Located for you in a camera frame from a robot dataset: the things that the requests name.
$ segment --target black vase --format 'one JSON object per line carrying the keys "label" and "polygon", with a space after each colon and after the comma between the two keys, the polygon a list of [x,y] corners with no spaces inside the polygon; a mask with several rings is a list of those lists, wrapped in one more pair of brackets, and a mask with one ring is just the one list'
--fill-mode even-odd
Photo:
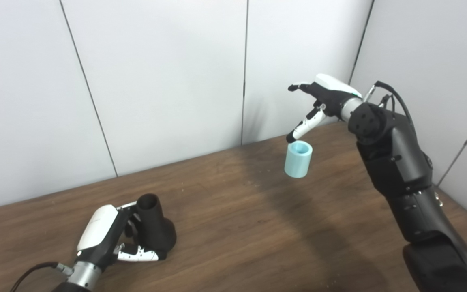
{"label": "black vase", "polygon": [[160,201],[155,194],[141,196],[137,201],[137,211],[141,220],[139,243],[145,249],[155,251],[159,259],[164,259],[176,244],[174,224],[163,217]]}

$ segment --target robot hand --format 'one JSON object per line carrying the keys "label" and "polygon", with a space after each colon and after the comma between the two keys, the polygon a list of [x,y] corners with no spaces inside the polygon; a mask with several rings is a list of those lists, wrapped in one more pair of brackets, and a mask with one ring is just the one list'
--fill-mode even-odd
{"label": "robot hand", "polygon": [[287,90],[295,91],[297,89],[314,96],[317,101],[313,105],[313,110],[306,115],[306,118],[287,135],[286,140],[288,143],[293,143],[302,138],[303,135],[315,128],[328,116],[336,115],[341,118],[341,109],[332,106],[327,107],[327,105],[332,105],[332,102],[327,100],[326,96],[339,96],[342,100],[345,100],[344,107],[347,105],[349,105],[348,107],[351,107],[351,105],[352,107],[357,106],[359,105],[357,99],[361,99],[361,94],[356,89],[326,74],[318,74],[315,82],[311,84],[294,83]]}
{"label": "robot hand", "polygon": [[[118,243],[122,234],[134,244]],[[73,273],[54,292],[88,292],[98,277],[117,260],[157,261],[167,258],[176,244],[174,224],[163,217],[154,194],[120,207],[105,205],[95,211],[77,246]]]}
{"label": "robot hand", "polygon": [[[375,87],[391,92],[387,98],[396,98],[405,114],[386,109],[386,99],[381,106],[368,103]],[[289,88],[296,89],[314,96],[325,115],[347,122],[356,136],[369,177],[409,242],[403,257],[419,290],[467,292],[467,245],[441,209],[432,186],[432,163],[417,142],[400,95],[377,81],[362,100],[354,88],[325,74],[318,74],[311,84]]]}

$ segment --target black cable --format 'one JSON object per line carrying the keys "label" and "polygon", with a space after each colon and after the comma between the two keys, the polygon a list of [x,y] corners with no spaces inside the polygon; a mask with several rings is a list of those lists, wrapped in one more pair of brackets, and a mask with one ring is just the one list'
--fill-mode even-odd
{"label": "black cable", "polygon": [[405,112],[405,116],[408,118],[408,122],[410,122],[410,126],[412,127],[413,133],[416,133],[416,128],[413,126],[413,121],[412,121],[412,116],[410,115],[410,111],[408,111],[408,107],[406,107],[405,102],[403,101],[401,96],[397,93],[397,91],[395,91],[394,88],[392,88],[387,83],[381,82],[379,80],[376,81],[376,83],[374,83],[374,86],[387,89],[389,92],[391,92],[394,95],[395,98],[397,98],[397,101],[399,102],[399,104],[403,108],[403,111]]}
{"label": "black cable", "polygon": [[395,113],[395,98],[392,95],[392,112]]}
{"label": "black cable", "polygon": [[39,270],[40,268],[56,268],[58,264],[59,264],[58,262],[50,261],[50,262],[43,262],[42,264],[33,266],[32,268],[24,272],[24,274],[16,281],[16,283],[10,289],[10,292],[15,292],[17,290],[17,287],[19,287],[19,284],[21,284],[21,282],[24,280],[24,278],[30,275],[33,271]]}

